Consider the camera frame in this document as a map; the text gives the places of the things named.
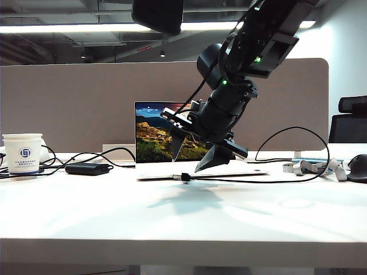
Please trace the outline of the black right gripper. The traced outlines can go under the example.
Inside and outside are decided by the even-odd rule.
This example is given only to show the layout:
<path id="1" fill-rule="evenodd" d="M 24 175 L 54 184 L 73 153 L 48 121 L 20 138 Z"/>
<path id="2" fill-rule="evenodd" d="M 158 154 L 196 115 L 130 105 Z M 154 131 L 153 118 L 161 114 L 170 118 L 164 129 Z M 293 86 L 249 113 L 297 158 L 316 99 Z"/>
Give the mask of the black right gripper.
<path id="1" fill-rule="evenodd" d="M 195 172 L 228 164 L 232 155 L 246 158 L 248 151 L 233 141 L 232 128 L 254 97 L 257 97 L 257 87 L 251 80 L 245 79 L 239 84 L 221 80 L 205 103 L 193 102 L 188 110 L 180 111 L 164 108 L 161 116 L 173 124 L 170 130 L 172 161 L 178 158 L 188 134 L 212 144 Z"/>

